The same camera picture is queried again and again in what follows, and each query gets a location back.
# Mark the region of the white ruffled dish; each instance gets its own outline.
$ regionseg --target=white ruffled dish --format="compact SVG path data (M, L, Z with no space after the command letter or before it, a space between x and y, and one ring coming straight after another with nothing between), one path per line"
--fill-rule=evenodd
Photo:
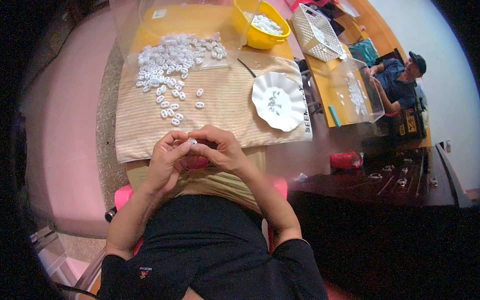
M272 128L289 132L303 120L303 93L284 74L269 72L257 77L253 85L252 101L258 116Z

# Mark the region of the white plastic basket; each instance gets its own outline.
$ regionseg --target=white plastic basket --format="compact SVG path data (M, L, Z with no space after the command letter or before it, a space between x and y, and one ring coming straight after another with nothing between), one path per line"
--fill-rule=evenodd
M304 53L325 62L344 54L335 31L320 13L300 4L293 14L292 23Z

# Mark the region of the yellow bowl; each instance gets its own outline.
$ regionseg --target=yellow bowl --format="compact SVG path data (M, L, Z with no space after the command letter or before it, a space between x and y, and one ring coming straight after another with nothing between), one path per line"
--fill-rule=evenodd
M233 23L237 31L241 34L248 23L247 17L243 14L245 11L253 11L252 7L246 7L244 3L249 1L235 0L233 9ZM257 26L251 24L247 33L248 46L256 49L266 50L281 45L286 42L287 37L290 35L290 27L282 18L282 16L276 11L276 9L265 1L260 3L258 13L263 13L270 20L277 23L282 27L283 35L277 36L265 31L260 30Z

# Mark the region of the white wall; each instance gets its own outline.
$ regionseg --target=white wall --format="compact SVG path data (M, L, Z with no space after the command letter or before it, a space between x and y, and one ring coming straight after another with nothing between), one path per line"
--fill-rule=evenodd
M452 141L448 158L464 190L480 186L480 100L467 58L429 0L369 0L403 50L427 62L423 90L432 143Z

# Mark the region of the hand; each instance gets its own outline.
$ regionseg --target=hand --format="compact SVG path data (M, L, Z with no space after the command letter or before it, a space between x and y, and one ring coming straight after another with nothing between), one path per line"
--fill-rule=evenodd
M177 184L180 172L195 159L186 156L192 145L186 133L167 133L153 148L144 187L160 196L171 191Z
M382 88L382 84L380 83L380 81L379 81L378 79L376 79L375 77L373 77L373 76L370 77L369 83L370 83L370 86L371 86L372 88L375 88L375 87L376 87L379 91L380 91L380 89L383 89L383 88Z
M189 133L188 136L198 141L198 144L192 146L193 153L210 160L226 173L244 178L255 168L231 132L205 125L200 130ZM207 141L215 142L218 145L216 150L203 144Z

